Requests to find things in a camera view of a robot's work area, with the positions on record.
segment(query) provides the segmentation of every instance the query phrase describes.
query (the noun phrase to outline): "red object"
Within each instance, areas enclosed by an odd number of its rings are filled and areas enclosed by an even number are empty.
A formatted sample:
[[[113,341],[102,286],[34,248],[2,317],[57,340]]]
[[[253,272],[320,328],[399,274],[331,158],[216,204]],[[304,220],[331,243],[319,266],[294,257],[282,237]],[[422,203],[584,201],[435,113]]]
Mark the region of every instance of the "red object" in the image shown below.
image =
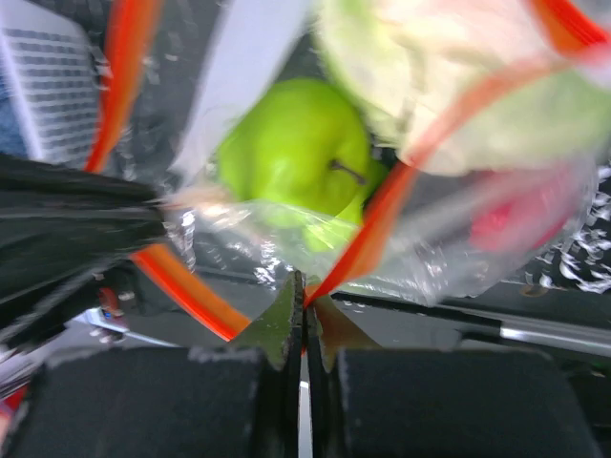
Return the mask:
[[[541,201],[535,199],[532,202],[532,213],[529,215],[516,215],[516,202],[509,202],[488,213],[482,217],[475,219],[472,228],[469,242],[475,248],[489,253],[507,253],[513,251],[513,240],[508,238],[507,230],[516,226],[517,219],[536,218],[537,215],[543,213]],[[539,240],[531,246],[526,246],[525,252],[535,250],[545,243],[553,239],[562,229],[566,220],[570,215],[566,215],[563,219],[557,222],[552,228]]]
[[[21,401],[23,400],[26,392],[28,391],[27,386],[22,386],[17,391],[11,394],[7,399],[4,400],[4,404],[13,412],[17,410]]]

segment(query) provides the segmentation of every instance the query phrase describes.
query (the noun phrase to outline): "ziplock bag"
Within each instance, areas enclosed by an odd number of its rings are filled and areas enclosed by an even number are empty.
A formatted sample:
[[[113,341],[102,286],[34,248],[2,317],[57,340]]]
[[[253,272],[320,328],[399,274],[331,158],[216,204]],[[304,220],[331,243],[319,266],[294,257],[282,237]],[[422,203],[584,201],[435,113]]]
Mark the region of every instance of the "ziplock bag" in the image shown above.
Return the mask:
[[[453,20],[460,21],[461,17],[457,15]],[[511,110],[501,109],[502,122],[496,124],[500,135],[503,129],[507,132],[517,129],[516,124],[531,115],[541,101],[529,95],[533,85],[543,81],[549,84],[550,78],[571,74],[592,91],[608,96],[596,83],[576,72],[574,64],[568,63],[566,57],[572,58],[574,51],[561,50],[566,53],[562,55],[555,50],[553,37],[546,35],[545,27],[537,27],[538,42],[532,52],[522,49],[523,54],[516,60],[498,59],[496,65],[472,78],[462,91],[456,92],[449,107],[433,118],[427,130],[406,145],[415,168],[396,167],[387,180],[394,183],[392,189],[385,183],[378,193],[381,197],[374,196],[365,213],[366,226],[357,236],[365,234],[363,238],[377,240],[373,243],[375,247],[363,250],[363,239],[357,240],[357,245],[352,246],[359,246],[361,251],[354,248],[350,257],[342,259],[345,268],[350,266],[348,272],[352,275],[335,277],[330,288],[327,281],[318,294],[330,292],[341,281],[348,281],[342,286],[344,289],[423,303],[433,303],[448,295],[478,294],[509,275],[546,243],[565,237],[582,225],[596,186],[595,156],[606,139],[606,131],[595,135],[596,141],[587,147],[565,152],[575,158],[548,157],[529,164],[505,164],[498,175],[484,172],[444,177],[434,185],[430,184],[434,178],[423,175],[414,184],[416,168],[427,170],[427,164],[444,142],[475,145],[485,141],[485,133],[464,129],[480,116],[492,113],[495,117],[498,107],[518,94],[525,103],[514,104]],[[583,60],[578,66],[588,63]],[[554,91],[568,91],[569,86],[556,82],[551,87]],[[546,89],[545,93],[551,95],[554,91]],[[579,117],[576,113],[564,114],[567,119]],[[590,120],[596,119],[600,124],[607,114],[611,112],[597,112]],[[217,125],[206,122],[211,116],[212,110],[199,118],[201,135],[205,135],[208,126]],[[224,131],[229,132],[231,125],[238,122],[227,117]],[[542,136],[552,139],[554,134],[543,130]],[[477,149],[486,148],[480,145]],[[201,158],[213,151],[205,147],[194,156]],[[189,218],[195,221],[195,238],[198,232],[214,235],[216,242],[230,253],[252,261],[253,273],[260,282],[273,284],[283,265],[324,278],[344,253],[348,241],[357,234],[354,224],[303,207],[260,200],[238,202],[218,180],[218,166],[214,158],[209,160],[200,172],[195,190],[187,189],[177,199],[195,208],[195,213],[189,213]],[[492,166],[489,163],[482,168]],[[462,169],[460,174],[469,169]],[[427,196],[431,188],[446,188],[448,192]],[[410,192],[410,198],[403,199]],[[422,202],[419,208],[414,208],[413,200]],[[373,221],[384,218],[389,221],[397,218],[396,224],[373,225]],[[389,242],[384,251],[386,238]]]

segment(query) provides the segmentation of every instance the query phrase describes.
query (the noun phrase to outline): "clear plastic bag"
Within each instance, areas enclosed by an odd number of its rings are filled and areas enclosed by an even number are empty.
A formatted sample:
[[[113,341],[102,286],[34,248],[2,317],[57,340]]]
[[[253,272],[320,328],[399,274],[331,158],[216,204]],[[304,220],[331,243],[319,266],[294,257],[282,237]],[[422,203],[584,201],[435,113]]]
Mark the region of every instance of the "clear plastic bag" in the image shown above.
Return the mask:
[[[286,43],[294,40],[295,28],[301,22],[296,20],[291,24],[294,27],[284,38]],[[258,40],[264,39],[261,35],[263,29],[258,27],[254,31]],[[540,29],[538,36],[538,43],[545,43],[544,28]],[[519,57],[525,55],[534,58],[527,58],[523,62],[510,59],[507,66],[500,59],[499,65],[487,69],[467,91],[456,95],[453,104],[434,119],[435,122],[440,120],[438,124],[433,123],[413,143],[403,145],[412,148],[411,151],[416,154],[408,154],[409,163],[429,170],[427,164],[430,157],[426,157],[421,150],[438,152],[440,149],[437,147],[444,141],[446,144],[460,143],[472,147],[471,150],[467,148],[469,151],[485,151],[487,138],[480,130],[473,128],[470,121],[477,119],[478,115],[489,113],[487,110],[490,107],[498,108],[495,104],[504,95],[522,89],[527,91],[530,84],[537,84],[550,75],[562,74],[556,71],[575,65],[575,62],[568,63],[558,50],[554,51],[550,43],[533,50],[525,47],[522,51]],[[325,278],[336,261],[345,254],[349,241],[357,233],[362,234],[359,227],[306,208],[255,199],[236,201],[219,183],[215,168],[213,154],[221,138],[239,122],[257,97],[264,94],[274,79],[270,75],[278,74],[278,59],[271,60],[273,62],[269,63],[265,82],[260,81],[257,87],[252,86],[242,105],[230,99],[226,105],[222,97],[217,97],[214,106],[200,110],[199,117],[196,114],[190,130],[190,133],[195,133],[185,137],[188,140],[177,160],[177,164],[181,165],[175,169],[182,170],[184,182],[194,187],[187,187],[172,201],[180,206],[194,206],[195,212],[183,218],[183,227],[189,227],[189,234],[195,227],[196,245],[198,240],[203,245],[202,238],[213,236],[214,243],[208,246],[214,249],[206,254],[213,262],[219,262],[221,270],[226,269],[231,260],[240,259],[247,260],[242,262],[242,267],[247,266],[245,270],[251,270],[263,283],[274,284],[286,269],[292,268]],[[589,60],[580,61],[578,65],[587,67],[590,63]],[[240,64],[237,63],[234,74],[248,74],[253,65],[250,58],[242,61],[242,68]],[[570,72],[582,78],[580,73]],[[483,88],[480,92],[477,91],[478,85]],[[554,91],[570,89],[561,81],[553,86]],[[554,91],[546,93],[546,100],[553,100]],[[530,112],[537,108],[537,104],[533,103],[501,110],[502,115],[493,116],[492,124],[510,133],[514,121],[523,124],[524,118],[528,118],[532,114]],[[210,135],[210,129],[214,130],[213,135]],[[566,151],[547,156],[545,160],[533,159],[530,163],[528,160],[501,161],[498,167],[501,173],[481,172],[464,177],[421,174],[415,184],[411,178],[407,179],[407,189],[395,189],[389,197],[388,201],[393,201],[397,209],[402,209],[401,216],[395,224],[388,224],[394,230],[384,254],[379,263],[378,259],[370,263],[371,266],[377,263],[377,267],[373,271],[369,266],[363,267],[361,275],[352,275],[356,280],[344,276],[344,280],[348,281],[342,288],[422,303],[434,303],[444,296],[481,293],[510,275],[547,243],[566,237],[581,227],[595,192],[596,155],[607,135],[602,130],[596,131],[596,141],[569,145]],[[197,138],[203,136],[207,138],[206,141],[198,143]],[[557,142],[553,129],[543,132],[540,138],[542,141],[547,138],[550,143]],[[538,146],[541,145],[529,146],[530,151],[536,151]],[[443,164],[440,156],[430,156]],[[494,164],[487,163],[483,167],[461,167],[460,173],[489,167],[495,168]],[[402,205],[403,196],[411,188],[413,190],[407,204]],[[431,188],[437,192],[447,188],[447,192],[431,196]],[[370,227],[368,218],[372,217],[368,217],[366,212],[366,224]],[[287,219],[293,223],[274,223]],[[374,231],[373,234],[372,237],[381,240],[383,247],[385,236],[381,232]],[[217,256],[215,253],[220,249],[223,253]],[[353,260],[360,263],[362,257]],[[346,263],[350,260],[344,256],[342,261]]]
[[[596,185],[590,157],[536,172],[421,175],[377,269],[342,289],[419,303],[479,294],[579,230]],[[286,267],[324,278],[358,229],[299,207],[232,202],[216,185],[178,198],[194,204],[197,232],[213,234],[226,259],[248,259],[268,285]],[[301,224],[279,227],[279,219]]]

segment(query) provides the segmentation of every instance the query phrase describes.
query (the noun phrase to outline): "white surface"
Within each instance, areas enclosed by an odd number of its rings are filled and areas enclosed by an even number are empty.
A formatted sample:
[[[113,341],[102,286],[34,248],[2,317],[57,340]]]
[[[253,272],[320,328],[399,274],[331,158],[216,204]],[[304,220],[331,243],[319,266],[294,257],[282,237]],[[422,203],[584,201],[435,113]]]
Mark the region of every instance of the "white surface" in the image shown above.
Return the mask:
[[[312,456],[312,418],[309,404],[309,383],[299,384],[299,458]]]
[[[174,343],[169,343],[166,341],[162,341],[160,339],[155,339],[153,337],[143,336],[141,334],[137,334],[136,332],[130,331],[126,326],[121,326],[115,323],[110,323],[109,321],[104,319],[102,312],[99,308],[90,308],[85,313],[74,318],[75,321],[81,323],[87,323],[91,326],[103,327],[105,329],[109,329],[111,331],[116,331],[122,333],[125,337],[129,337],[132,339],[136,339],[137,341],[142,341],[151,345],[158,346],[179,346]]]
[[[274,82],[305,32],[311,0],[223,2],[172,169],[190,181]]]
[[[46,33],[46,36],[15,36],[13,31],[38,32]],[[53,40],[54,36],[67,37],[69,42]],[[21,44],[33,45],[37,47],[35,50],[24,50],[19,47]],[[72,55],[62,53],[58,49],[68,49]],[[93,142],[94,128],[97,123],[97,91],[95,91],[93,75],[88,63],[89,41],[85,32],[76,23],[68,19],[51,13],[50,11],[38,7],[25,0],[0,0],[0,50],[2,53],[3,68],[7,77],[7,82],[12,90],[11,102],[15,105],[15,111],[20,121],[22,136],[25,139],[28,147],[28,155],[30,158],[41,161],[57,162],[58,157],[62,157],[62,161],[74,159],[74,157],[66,157],[66,152],[69,148],[82,147],[86,148],[88,156],[91,144]],[[24,57],[43,57],[45,60],[36,64],[24,62]],[[48,58],[55,58],[56,64],[50,64]],[[64,73],[55,77],[38,76],[34,78],[28,74],[28,70],[45,70],[54,71],[60,70],[79,70],[82,72],[77,78],[66,76]],[[40,88],[35,89],[32,83],[56,83],[62,84],[67,80],[73,83],[78,83],[76,86],[64,91],[53,87],[51,90]],[[59,101],[59,93],[66,98]],[[39,95],[50,95],[53,99],[39,102],[35,98]],[[61,111],[60,113],[43,114],[40,107],[56,106],[63,104],[71,104],[73,107],[77,102],[87,102],[89,113],[95,113],[95,120],[91,119],[87,127],[83,128],[83,118],[67,121],[64,115],[82,115],[82,113],[72,113],[71,111]],[[51,140],[65,140],[61,146],[46,146],[42,138],[41,126],[51,126],[53,129],[60,128],[64,134],[51,138]]]

